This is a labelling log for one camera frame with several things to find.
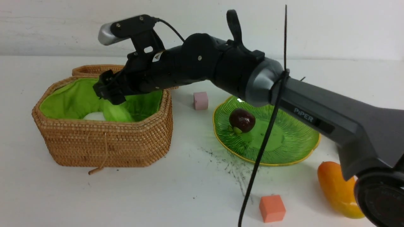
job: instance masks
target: red fruit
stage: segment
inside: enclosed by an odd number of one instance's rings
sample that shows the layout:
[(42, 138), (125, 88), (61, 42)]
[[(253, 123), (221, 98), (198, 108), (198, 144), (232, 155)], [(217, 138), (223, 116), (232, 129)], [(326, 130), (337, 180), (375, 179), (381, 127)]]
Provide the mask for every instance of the red fruit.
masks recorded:
[(230, 125), (239, 128), (242, 132), (249, 132), (255, 125), (255, 117), (248, 111), (237, 108), (229, 117)]

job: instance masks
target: yellow plate rim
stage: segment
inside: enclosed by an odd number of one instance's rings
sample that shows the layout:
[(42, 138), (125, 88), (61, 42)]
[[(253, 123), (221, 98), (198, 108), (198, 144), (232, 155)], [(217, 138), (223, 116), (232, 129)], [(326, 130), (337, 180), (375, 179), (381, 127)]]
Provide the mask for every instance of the yellow plate rim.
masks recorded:
[[(213, 115), (212, 115), (213, 132), (215, 133), (215, 137), (216, 137), (216, 139), (221, 143), (221, 145), (224, 146), (224, 147), (225, 147), (228, 151), (230, 151), (232, 154), (234, 154), (235, 156), (241, 158), (242, 160), (244, 160), (244, 161), (246, 161), (246, 162), (255, 163), (254, 161), (249, 160), (249, 159), (246, 159), (246, 158), (242, 157), (241, 155), (237, 154), (236, 152), (232, 151), (230, 148), (228, 148), (228, 147), (219, 139), (219, 137), (218, 137), (218, 135), (217, 135), (217, 133), (216, 133), (216, 125), (215, 125), (215, 114), (216, 114), (216, 111), (217, 111), (217, 109), (218, 109), (221, 105), (223, 105), (223, 104), (225, 104), (226, 102), (228, 102), (232, 97), (233, 97), (233, 96), (230, 96), (229, 98), (227, 98), (224, 102), (222, 102), (221, 104), (219, 104), (219, 105), (215, 108), (215, 110), (213, 111)], [(290, 165), (293, 165), (293, 164), (302, 162), (302, 161), (304, 161), (305, 159), (307, 159), (308, 157), (310, 157), (310, 155), (313, 153), (313, 151), (314, 151), (314, 150), (318, 147), (318, 145), (320, 144), (320, 141), (321, 141), (321, 134), (318, 133), (318, 141), (317, 141), (316, 145), (313, 147), (313, 149), (310, 151), (310, 153), (308, 153), (304, 158), (302, 158), (302, 159), (300, 159), (300, 160), (297, 160), (297, 161), (294, 161), (294, 162), (289, 162), (289, 163), (284, 163), (284, 164), (267, 164), (267, 163), (260, 163), (260, 165), (261, 165), (261, 166), (290, 166)]]

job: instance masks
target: orange mango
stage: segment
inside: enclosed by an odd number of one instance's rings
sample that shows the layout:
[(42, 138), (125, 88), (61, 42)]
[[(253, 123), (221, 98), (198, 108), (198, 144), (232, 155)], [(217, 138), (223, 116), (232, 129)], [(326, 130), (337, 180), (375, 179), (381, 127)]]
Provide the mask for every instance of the orange mango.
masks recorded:
[(318, 182), (331, 207), (345, 217), (365, 217), (355, 200), (355, 179), (345, 181), (341, 166), (335, 162), (323, 162), (317, 169)]

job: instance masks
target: wicker basket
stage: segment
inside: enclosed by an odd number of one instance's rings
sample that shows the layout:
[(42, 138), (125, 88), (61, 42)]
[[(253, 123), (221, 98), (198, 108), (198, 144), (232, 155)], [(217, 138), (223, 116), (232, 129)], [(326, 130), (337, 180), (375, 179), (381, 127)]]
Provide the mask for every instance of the wicker basket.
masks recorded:
[(73, 76), (54, 83), (32, 110), (34, 121), (49, 153), (62, 166), (145, 167), (162, 158), (170, 149), (173, 133), (171, 94), (164, 90), (158, 112), (140, 122), (50, 119), (40, 104), (57, 89), (79, 78), (98, 77), (118, 65), (92, 65), (76, 68)]

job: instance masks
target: orange cube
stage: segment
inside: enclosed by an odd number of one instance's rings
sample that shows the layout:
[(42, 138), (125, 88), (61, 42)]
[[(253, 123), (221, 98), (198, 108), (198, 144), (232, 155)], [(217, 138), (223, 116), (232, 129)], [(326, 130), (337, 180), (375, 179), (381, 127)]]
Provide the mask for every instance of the orange cube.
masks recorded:
[(286, 213), (286, 209), (280, 195), (261, 197), (259, 209), (265, 223), (282, 221)]

